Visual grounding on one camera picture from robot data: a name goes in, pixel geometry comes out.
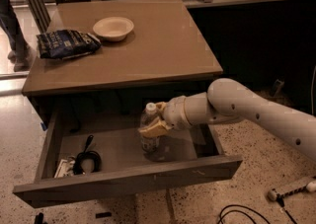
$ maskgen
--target white bowl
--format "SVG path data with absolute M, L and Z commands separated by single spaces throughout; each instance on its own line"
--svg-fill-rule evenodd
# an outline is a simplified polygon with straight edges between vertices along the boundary
M 97 22 L 93 31 L 109 41 L 123 40 L 134 28 L 134 23 L 124 17 L 108 17 Z

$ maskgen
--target blue bag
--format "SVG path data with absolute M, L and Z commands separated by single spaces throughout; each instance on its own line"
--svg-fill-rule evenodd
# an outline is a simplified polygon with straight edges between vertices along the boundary
M 72 58 L 92 54 L 101 47 L 96 37 L 71 30 L 44 33 L 37 38 L 40 58 Z

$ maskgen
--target cable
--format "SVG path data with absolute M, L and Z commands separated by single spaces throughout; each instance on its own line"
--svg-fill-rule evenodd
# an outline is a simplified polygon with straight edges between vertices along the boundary
M 240 211 L 240 210 L 230 210 L 228 212 L 226 212 L 222 217 L 221 219 L 217 222 L 217 223 L 223 223 L 222 221 L 224 220 L 225 216 L 228 215 L 229 213 L 232 213 L 232 212 L 238 212 L 238 213 L 241 213 L 241 214 L 244 214 L 246 215 L 254 224 L 256 224 L 256 221 L 247 213 L 243 212 L 243 211 Z
M 227 213 L 225 213 L 224 215 L 222 215 L 223 212 L 224 212 L 226 209 L 230 208 L 230 207 L 245 208 L 245 209 L 247 209 L 247 210 L 249 210 L 249 211 L 251 211 L 251 212 L 257 214 L 258 216 L 260 216 L 263 220 L 266 221 L 266 223 L 271 224 L 271 223 L 269 222 L 269 220 L 268 220 L 265 216 L 263 216 L 261 213 L 255 211 L 254 209 L 252 209 L 252 208 L 250 208 L 250 207 L 247 207 L 247 206 L 244 206 L 244 205 L 240 205 L 240 204 L 230 204 L 230 205 L 225 206 L 225 207 L 220 211 L 220 214 L 219 214 L 219 221 L 217 222 L 217 224 L 220 224 L 220 223 L 223 224 L 224 217 L 227 216 L 227 214 L 229 214 L 229 213 L 231 213 L 231 212 L 239 212 L 239 213 L 242 213 L 242 214 L 246 215 L 253 223 L 256 224 L 255 220 L 254 220 L 249 214 L 247 214 L 247 213 L 245 213 L 245 212 L 243 212 L 243 211 L 241 211 L 241 210 L 230 210 L 230 211 L 228 211 Z
M 101 157 L 96 151 L 87 151 L 89 145 L 93 140 L 93 135 L 89 135 L 86 141 L 85 150 L 79 153 L 76 157 L 75 164 L 73 165 L 73 174 L 85 174 L 85 171 L 82 169 L 81 164 L 84 160 L 90 159 L 94 162 L 94 169 L 92 173 L 100 171 Z
M 40 212 L 37 216 L 36 219 L 34 221 L 34 224 L 42 224 L 43 221 L 43 214 Z
M 310 87 L 310 100 L 311 100 L 311 104 L 312 104 L 312 115 L 313 116 L 314 116 L 314 82 L 315 82 L 315 73 L 316 73 L 316 65 L 314 67 L 312 84 L 311 84 L 311 87 Z
M 276 202 L 280 205 L 280 207 L 283 208 L 288 218 L 292 221 L 293 224 L 297 224 L 297 222 L 294 220 L 294 218 L 290 215 L 290 213 L 285 209 L 285 203 L 281 196 L 278 196 L 276 199 Z

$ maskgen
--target dark wall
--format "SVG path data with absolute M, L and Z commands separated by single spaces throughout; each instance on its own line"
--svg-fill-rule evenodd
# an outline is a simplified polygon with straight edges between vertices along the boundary
M 190 10 L 224 69 L 249 88 L 285 81 L 298 109 L 311 112 L 316 65 L 316 0 L 291 0 Z

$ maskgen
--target drawer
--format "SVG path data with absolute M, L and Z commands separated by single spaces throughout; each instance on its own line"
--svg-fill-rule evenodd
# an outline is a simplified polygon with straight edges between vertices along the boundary
M 15 186 L 13 194 L 34 208 L 47 207 L 228 180 L 242 162 L 239 155 L 224 155 L 209 125 L 172 131 L 161 137 L 156 152 L 147 154 L 137 132 L 139 119 L 138 112 L 75 112 L 67 99 L 58 99 L 35 180 Z M 78 121 L 80 129 L 73 130 Z M 82 152 L 89 135 L 94 139 L 88 150 L 101 156 L 100 171 L 55 178 L 60 160 Z

